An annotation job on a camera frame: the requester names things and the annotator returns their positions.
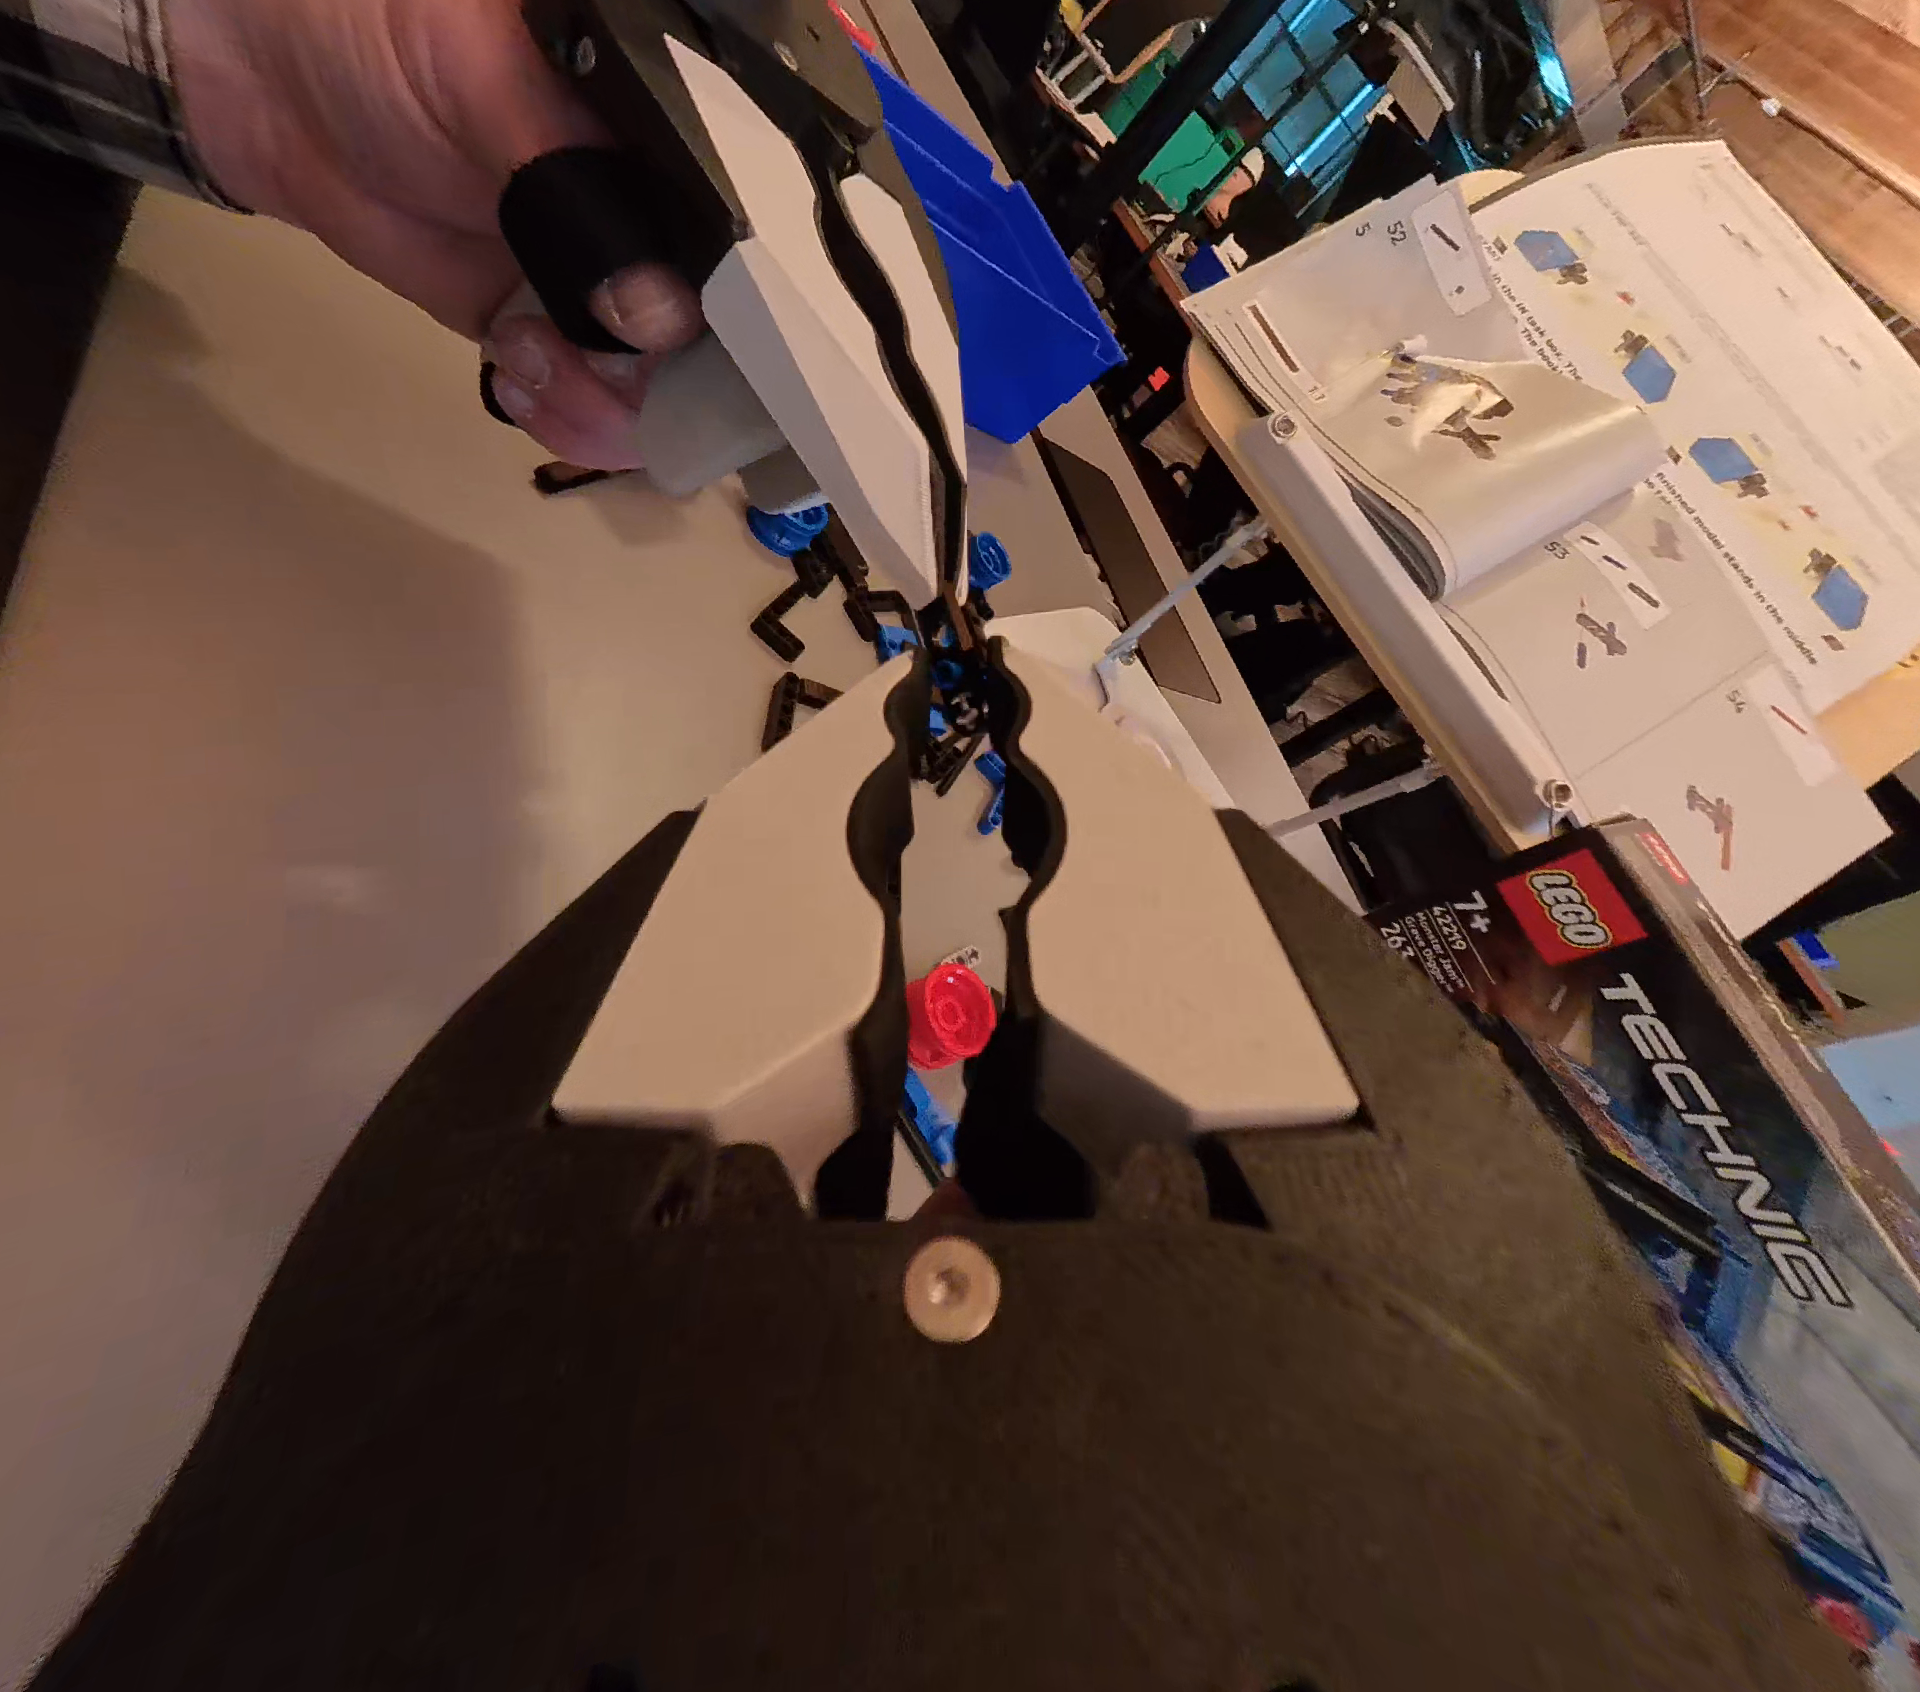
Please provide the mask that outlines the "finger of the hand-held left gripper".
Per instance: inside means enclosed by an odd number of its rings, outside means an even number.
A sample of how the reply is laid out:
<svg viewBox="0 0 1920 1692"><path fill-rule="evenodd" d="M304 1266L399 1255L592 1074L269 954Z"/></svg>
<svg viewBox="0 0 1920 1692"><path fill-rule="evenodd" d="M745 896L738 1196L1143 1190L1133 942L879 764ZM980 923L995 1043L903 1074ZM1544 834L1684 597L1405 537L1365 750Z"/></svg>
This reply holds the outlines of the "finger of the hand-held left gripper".
<svg viewBox="0 0 1920 1692"><path fill-rule="evenodd" d="M942 588L932 451L829 258L821 191L794 140L721 64L676 39L665 49L747 219L701 284L706 325L859 552L925 606Z"/></svg>
<svg viewBox="0 0 1920 1692"><path fill-rule="evenodd" d="M839 184L859 242L886 280L900 310L894 347L910 362L916 383L900 383L900 400L913 404L931 467L931 531L940 589L958 606L970 602L968 588L968 440L964 421L961 367L935 249L916 227L923 221L867 173Z"/></svg>

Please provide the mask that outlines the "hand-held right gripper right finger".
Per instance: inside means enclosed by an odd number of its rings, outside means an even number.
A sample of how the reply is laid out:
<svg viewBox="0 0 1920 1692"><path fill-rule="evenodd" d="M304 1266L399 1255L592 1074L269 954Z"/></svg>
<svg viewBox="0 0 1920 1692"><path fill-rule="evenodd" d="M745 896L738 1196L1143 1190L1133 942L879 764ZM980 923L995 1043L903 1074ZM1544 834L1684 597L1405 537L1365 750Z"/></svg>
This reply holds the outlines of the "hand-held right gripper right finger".
<svg viewBox="0 0 1920 1692"><path fill-rule="evenodd" d="M1002 1014L975 1058L955 1173L988 1220L1085 1220L1142 1150L1356 1121L1343 1066L1251 867L1261 825L995 639L980 669L1004 764Z"/></svg>

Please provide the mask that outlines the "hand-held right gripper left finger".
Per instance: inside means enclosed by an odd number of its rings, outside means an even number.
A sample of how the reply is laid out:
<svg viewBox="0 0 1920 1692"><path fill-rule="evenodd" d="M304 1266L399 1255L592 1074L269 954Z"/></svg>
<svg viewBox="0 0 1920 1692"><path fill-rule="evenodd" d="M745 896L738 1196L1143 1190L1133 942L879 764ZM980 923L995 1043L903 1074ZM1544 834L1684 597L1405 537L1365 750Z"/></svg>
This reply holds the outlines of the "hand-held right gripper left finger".
<svg viewBox="0 0 1920 1692"><path fill-rule="evenodd" d="M700 807L555 1087L558 1120L764 1146L814 1213L884 1217L916 754L920 657L900 656Z"/></svg>

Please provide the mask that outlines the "building instruction booklet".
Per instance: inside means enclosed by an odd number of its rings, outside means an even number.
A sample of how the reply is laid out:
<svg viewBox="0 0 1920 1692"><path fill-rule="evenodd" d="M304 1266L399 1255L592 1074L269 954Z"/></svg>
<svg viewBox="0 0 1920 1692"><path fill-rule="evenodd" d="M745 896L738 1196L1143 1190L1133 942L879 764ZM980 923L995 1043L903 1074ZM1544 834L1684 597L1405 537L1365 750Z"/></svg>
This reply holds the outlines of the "building instruction booklet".
<svg viewBox="0 0 1920 1692"><path fill-rule="evenodd" d="M1644 818L1754 935L1891 825L1654 482L1644 409L1544 359L1474 224L1413 192L1301 239L1189 294L1191 356L1310 430L1564 767L1561 818Z"/></svg>

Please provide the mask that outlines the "grey desk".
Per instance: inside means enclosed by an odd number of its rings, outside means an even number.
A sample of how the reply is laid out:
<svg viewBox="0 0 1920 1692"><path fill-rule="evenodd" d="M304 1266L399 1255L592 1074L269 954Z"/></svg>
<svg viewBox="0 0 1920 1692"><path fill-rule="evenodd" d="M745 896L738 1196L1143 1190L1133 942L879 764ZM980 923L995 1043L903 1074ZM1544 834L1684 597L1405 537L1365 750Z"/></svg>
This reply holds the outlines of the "grey desk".
<svg viewBox="0 0 1920 1692"><path fill-rule="evenodd" d="M287 1244L422 1041L637 836L726 733L673 756L638 638L669 597L643 540L532 509L513 446L454 400L471 362L276 224L139 199L4 621L4 1688L27 1688L107 1581L203 1426ZM612 756L554 771L561 652L608 679ZM701 1401L803 1343L741 1313L682 1351L643 1292L726 1292L773 1225L662 1227L598 1134L554 1212L547 1325L440 1356L427 1395L492 1401L445 1450L448 1529L504 1534L462 1606L472 1662L396 1688L479 1688L481 1614L590 1610L658 1585L673 1617L741 1608L759 1534L823 1552L829 1496L769 1506L747 1421L718 1479L662 1492L682 1440L634 1438L637 1376ZM741 1543L673 1570L693 1507Z"/></svg>

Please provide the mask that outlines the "person's left hand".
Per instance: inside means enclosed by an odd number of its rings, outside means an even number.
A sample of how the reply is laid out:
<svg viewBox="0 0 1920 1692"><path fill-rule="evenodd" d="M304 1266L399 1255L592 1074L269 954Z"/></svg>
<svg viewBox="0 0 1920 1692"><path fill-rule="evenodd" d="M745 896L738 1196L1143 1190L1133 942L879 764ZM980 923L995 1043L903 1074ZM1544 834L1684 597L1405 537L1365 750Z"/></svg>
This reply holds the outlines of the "person's left hand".
<svg viewBox="0 0 1920 1692"><path fill-rule="evenodd" d="M590 310L619 354L537 310L498 232L532 159L608 133L534 45L521 0L162 0L186 141L233 207L287 221L478 344L504 420L582 468L637 467L658 359L697 297L637 264Z"/></svg>

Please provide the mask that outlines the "blue storage bin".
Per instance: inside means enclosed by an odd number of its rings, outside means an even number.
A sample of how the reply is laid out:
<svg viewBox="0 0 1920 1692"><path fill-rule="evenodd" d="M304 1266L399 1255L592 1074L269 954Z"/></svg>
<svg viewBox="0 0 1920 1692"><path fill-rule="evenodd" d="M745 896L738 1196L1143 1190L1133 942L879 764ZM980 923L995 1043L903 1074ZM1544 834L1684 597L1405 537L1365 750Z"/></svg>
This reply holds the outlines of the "blue storage bin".
<svg viewBox="0 0 1920 1692"><path fill-rule="evenodd" d="M942 251L967 423L1016 445L1124 350L1029 192L1002 184L988 155L876 56L864 63Z"/></svg>

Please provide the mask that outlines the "red toy wheel hub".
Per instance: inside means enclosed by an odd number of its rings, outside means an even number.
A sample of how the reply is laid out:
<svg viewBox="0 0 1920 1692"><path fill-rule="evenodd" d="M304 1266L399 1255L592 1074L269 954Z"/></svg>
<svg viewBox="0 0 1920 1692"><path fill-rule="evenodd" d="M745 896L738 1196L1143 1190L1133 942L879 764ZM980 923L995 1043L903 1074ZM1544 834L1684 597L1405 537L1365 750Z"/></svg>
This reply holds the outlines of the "red toy wheel hub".
<svg viewBox="0 0 1920 1692"><path fill-rule="evenodd" d="M958 960L932 965L905 989L909 1063L916 1072L937 1072L986 1049L998 1026L992 986Z"/></svg>

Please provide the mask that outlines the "scattered black toy beams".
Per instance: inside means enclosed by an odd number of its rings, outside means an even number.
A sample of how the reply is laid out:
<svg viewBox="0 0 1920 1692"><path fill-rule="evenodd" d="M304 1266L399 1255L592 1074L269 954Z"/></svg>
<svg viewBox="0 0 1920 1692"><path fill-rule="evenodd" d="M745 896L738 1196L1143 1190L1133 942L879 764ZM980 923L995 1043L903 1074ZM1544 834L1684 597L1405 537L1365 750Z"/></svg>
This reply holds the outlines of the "scattered black toy beams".
<svg viewBox="0 0 1920 1692"><path fill-rule="evenodd" d="M875 650L876 664L913 656L916 649L915 614L922 607L910 606L897 589L881 589L870 584L867 560L852 545L852 537L837 514L812 547L794 555L787 564L789 584L750 621L753 638L784 666L769 694L763 752L782 742L803 716L818 714L837 697L832 686L796 670L803 657L803 639L787 624L796 606L839 588L842 610L856 638Z"/></svg>

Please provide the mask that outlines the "green box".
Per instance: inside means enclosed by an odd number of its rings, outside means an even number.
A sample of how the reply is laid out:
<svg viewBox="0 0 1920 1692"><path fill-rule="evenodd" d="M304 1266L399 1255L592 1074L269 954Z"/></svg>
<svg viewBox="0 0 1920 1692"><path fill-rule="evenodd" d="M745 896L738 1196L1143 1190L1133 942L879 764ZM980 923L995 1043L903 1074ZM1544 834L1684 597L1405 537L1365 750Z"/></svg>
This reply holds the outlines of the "green box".
<svg viewBox="0 0 1920 1692"><path fill-rule="evenodd" d="M1173 53L1164 49L1143 63L1127 82L1109 92L1099 108L1099 120L1114 140L1137 126L1138 113L1151 102L1174 63ZM1224 173L1241 149L1242 136L1224 117L1224 105L1219 98L1206 96L1182 117L1180 126L1142 168L1137 189L1156 192L1156 199L1177 211L1191 202L1200 187Z"/></svg>

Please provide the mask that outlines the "white book stand ledge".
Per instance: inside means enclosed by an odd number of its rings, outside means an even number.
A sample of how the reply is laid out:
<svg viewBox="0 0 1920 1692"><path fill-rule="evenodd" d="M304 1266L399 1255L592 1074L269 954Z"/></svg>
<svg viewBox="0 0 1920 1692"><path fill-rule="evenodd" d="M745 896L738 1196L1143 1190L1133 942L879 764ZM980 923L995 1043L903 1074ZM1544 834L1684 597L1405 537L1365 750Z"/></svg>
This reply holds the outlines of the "white book stand ledge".
<svg viewBox="0 0 1920 1692"><path fill-rule="evenodd" d="M1468 812L1510 851L1548 840L1576 809L1564 767L1404 572L1310 430L1285 416L1254 418L1219 446Z"/></svg>

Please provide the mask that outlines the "dark toy set box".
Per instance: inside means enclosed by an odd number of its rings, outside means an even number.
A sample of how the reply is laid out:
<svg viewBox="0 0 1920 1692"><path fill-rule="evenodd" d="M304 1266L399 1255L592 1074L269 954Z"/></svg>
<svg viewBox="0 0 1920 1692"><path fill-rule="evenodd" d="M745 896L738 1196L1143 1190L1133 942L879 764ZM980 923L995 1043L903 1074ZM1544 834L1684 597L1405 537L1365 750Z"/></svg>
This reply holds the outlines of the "dark toy set box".
<svg viewBox="0 0 1920 1692"><path fill-rule="evenodd" d="M1501 1049L1654 1285L1713 1466L1866 1688L1915 1688L1915 1192L1639 818L1367 915Z"/></svg>

